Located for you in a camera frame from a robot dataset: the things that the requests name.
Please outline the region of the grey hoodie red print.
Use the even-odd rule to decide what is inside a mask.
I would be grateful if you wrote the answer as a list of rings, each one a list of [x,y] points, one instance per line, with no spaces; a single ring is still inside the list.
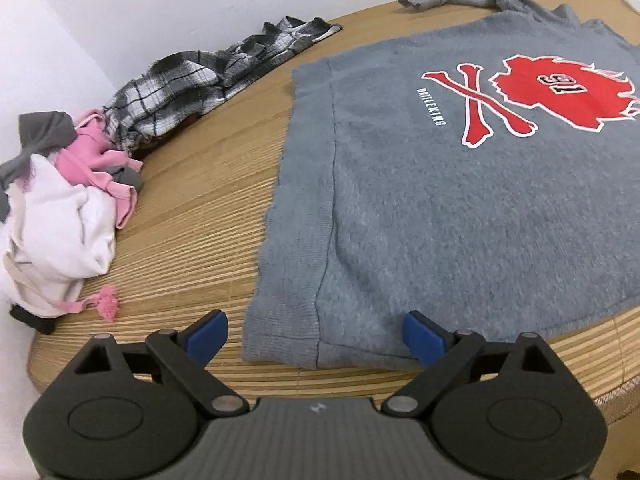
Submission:
[[[569,6],[486,18],[294,70],[242,356],[412,365],[409,311],[493,340],[639,301],[639,48]]]

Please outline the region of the white garment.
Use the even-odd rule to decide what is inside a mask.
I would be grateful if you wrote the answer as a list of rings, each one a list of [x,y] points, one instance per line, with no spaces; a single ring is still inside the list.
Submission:
[[[78,313],[84,281],[107,274],[115,255],[116,206],[93,186],[71,185],[41,155],[8,189],[1,229],[1,290],[37,318]]]

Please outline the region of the pink garment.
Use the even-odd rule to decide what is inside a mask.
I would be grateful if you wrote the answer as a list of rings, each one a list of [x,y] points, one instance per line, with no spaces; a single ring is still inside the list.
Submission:
[[[66,196],[55,211],[56,279],[66,284],[50,300],[64,313],[94,307],[113,321],[118,311],[114,287],[82,298],[86,278],[106,273],[115,255],[115,232],[126,226],[138,199],[142,162],[114,147],[103,131],[103,116],[91,113],[75,127],[77,139],[52,158],[66,182]]]

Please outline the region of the dark grey garment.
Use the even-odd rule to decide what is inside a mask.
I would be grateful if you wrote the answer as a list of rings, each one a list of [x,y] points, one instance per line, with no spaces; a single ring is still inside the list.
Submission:
[[[30,173],[30,158],[50,159],[71,185],[93,186],[114,198],[117,229],[126,226],[142,190],[142,162],[116,148],[104,132],[104,116],[89,110],[78,119],[64,112],[38,112],[18,118],[21,151],[1,165],[1,189]]]

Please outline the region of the black white plaid shirt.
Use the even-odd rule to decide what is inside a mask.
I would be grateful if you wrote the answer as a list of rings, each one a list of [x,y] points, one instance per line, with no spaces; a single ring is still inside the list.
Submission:
[[[322,18],[286,16],[216,52],[176,52],[131,79],[103,107],[105,133],[133,155],[155,148],[188,120],[202,117],[258,79],[342,30]]]

